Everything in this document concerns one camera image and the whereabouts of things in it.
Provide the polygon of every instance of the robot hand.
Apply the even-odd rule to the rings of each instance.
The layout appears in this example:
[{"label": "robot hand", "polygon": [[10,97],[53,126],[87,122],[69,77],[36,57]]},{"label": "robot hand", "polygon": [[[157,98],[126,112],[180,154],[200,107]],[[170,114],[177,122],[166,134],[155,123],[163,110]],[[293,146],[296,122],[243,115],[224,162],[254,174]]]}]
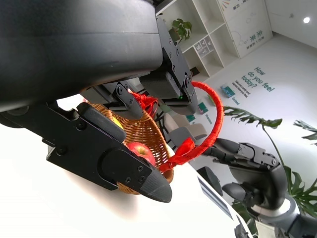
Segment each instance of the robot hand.
[{"label": "robot hand", "polygon": [[219,138],[204,155],[229,166],[237,183],[222,189],[242,202],[255,220],[279,227],[295,238],[317,237],[317,220],[300,214],[295,200],[287,194],[285,170],[272,154],[249,143]]},{"label": "robot hand", "polygon": [[149,1],[2,0],[0,29],[0,123],[43,137],[48,161],[91,182],[169,202],[167,180],[122,144],[124,131],[87,104],[66,112],[56,103],[81,93],[139,119],[126,87],[139,77],[161,103],[195,113],[189,67]]}]

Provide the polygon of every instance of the screw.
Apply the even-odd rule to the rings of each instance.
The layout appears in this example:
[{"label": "screw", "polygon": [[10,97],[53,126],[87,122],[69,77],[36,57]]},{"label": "screw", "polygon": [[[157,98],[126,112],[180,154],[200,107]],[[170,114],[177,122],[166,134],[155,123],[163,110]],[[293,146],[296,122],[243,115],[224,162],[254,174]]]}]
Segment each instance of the screw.
[{"label": "screw", "polygon": [[63,156],[64,154],[67,153],[67,147],[66,147],[66,146],[57,147],[56,153],[57,153],[59,156]]},{"label": "screw", "polygon": [[123,90],[122,90],[122,87],[121,87],[121,86],[119,86],[119,87],[117,88],[117,92],[118,92],[118,94],[119,94],[119,95],[122,95],[122,91],[123,91]]},{"label": "screw", "polygon": [[144,182],[144,180],[145,180],[144,176],[139,177],[139,182]]},{"label": "screw", "polygon": [[86,123],[83,120],[80,120],[77,124],[76,124],[76,128],[78,130],[84,130],[86,129]]},{"label": "screw", "polygon": [[187,75],[185,75],[185,87],[187,88],[189,85],[189,78]]}]

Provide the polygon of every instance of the red apple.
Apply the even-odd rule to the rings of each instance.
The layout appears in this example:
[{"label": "red apple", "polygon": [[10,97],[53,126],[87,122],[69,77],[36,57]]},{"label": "red apple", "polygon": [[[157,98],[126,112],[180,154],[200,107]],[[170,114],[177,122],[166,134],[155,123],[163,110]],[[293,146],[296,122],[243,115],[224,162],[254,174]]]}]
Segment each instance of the red apple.
[{"label": "red apple", "polygon": [[150,149],[140,142],[130,142],[127,144],[129,150],[139,157],[142,157],[155,166],[155,158]]}]

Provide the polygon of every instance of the red ribbon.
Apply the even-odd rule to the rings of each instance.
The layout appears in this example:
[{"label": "red ribbon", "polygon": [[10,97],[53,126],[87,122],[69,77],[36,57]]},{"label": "red ribbon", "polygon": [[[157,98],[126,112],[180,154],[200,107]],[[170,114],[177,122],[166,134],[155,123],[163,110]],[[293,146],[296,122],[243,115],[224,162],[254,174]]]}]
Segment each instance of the red ribbon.
[{"label": "red ribbon", "polygon": [[153,117],[155,112],[153,112],[154,104],[158,102],[156,98],[147,97],[145,95],[139,95],[137,93],[131,92],[131,94],[134,96],[134,98],[137,100],[137,102],[140,104],[141,108],[145,110],[148,106],[150,106],[147,109],[147,113]]},{"label": "red ribbon", "polygon": [[167,170],[173,169],[176,165],[183,165],[187,162],[186,159],[184,159],[185,155],[192,151],[195,148],[195,142],[192,140],[192,138],[188,137],[181,146],[178,147],[176,153],[174,156],[169,158],[167,163],[162,164],[159,167],[159,170],[161,172],[165,172]]},{"label": "red ribbon", "polygon": [[[167,162],[159,167],[159,170],[163,173],[165,171],[173,169],[176,165],[183,165],[186,162],[200,156],[205,150],[214,144],[216,141],[223,122],[223,105],[220,97],[217,93],[210,88],[207,84],[200,82],[192,82],[193,86],[206,91],[213,99],[217,108],[217,118],[214,127],[210,135],[203,141],[200,146],[195,147],[194,141],[189,137],[183,144],[177,149],[174,156],[170,157]],[[156,98],[146,97],[144,95],[139,95],[132,93],[136,100],[140,103],[141,107],[145,109],[150,105],[151,111],[153,110],[154,103],[157,102]]]}]

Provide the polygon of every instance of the wall graphic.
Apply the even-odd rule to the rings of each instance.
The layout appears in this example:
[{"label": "wall graphic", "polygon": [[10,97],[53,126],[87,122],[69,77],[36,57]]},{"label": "wall graphic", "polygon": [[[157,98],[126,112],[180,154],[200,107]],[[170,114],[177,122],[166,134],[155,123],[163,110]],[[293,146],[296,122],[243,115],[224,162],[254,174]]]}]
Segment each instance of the wall graphic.
[{"label": "wall graphic", "polygon": [[272,38],[263,0],[219,0],[219,4],[241,58]]}]

